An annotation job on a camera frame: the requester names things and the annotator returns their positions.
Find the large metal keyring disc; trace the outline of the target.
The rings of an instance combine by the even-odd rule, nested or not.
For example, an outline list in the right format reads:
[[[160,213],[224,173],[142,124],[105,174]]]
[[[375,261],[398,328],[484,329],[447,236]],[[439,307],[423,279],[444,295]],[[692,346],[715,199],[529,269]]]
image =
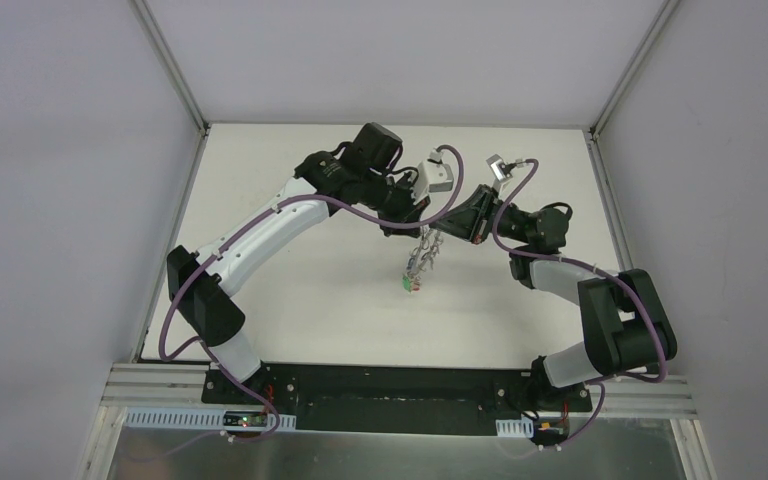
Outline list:
[[[433,269],[443,242],[443,235],[439,230],[423,227],[420,232],[419,243],[411,251],[407,260],[403,278],[415,279],[421,286],[422,274]]]

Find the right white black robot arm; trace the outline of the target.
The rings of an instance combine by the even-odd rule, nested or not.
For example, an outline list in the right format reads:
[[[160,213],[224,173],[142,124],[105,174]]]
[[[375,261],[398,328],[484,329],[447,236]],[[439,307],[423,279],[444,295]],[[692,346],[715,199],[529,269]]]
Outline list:
[[[529,400],[555,408],[570,386],[643,367],[663,368],[678,350],[674,331],[648,272],[608,273],[562,256],[571,207],[555,202],[535,212],[504,203],[498,192],[480,185],[462,204],[432,223],[432,228],[472,244],[510,239],[514,280],[554,294],[579,308],[583,339],[532,364]]]

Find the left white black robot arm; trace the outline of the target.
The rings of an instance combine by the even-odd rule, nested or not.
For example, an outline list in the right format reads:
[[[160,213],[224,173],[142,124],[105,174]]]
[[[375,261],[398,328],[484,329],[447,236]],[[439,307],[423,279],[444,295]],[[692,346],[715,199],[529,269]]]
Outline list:
[[[414,185],[410,167],[394,180],[403,141],[386,127],[367,123],[351,141],[308,155],[276,195],[234,230],[195,252],[175,247],[167,256],[171,304],[165,322],[180,314],[214,362],[229,373],[226,389],[241,404],[257,402],[265,390],[262,360],[243,330],[246,316],[234,295],[273,255],[346,205],[377,215],[388,234],[419,232],[428,204]]]

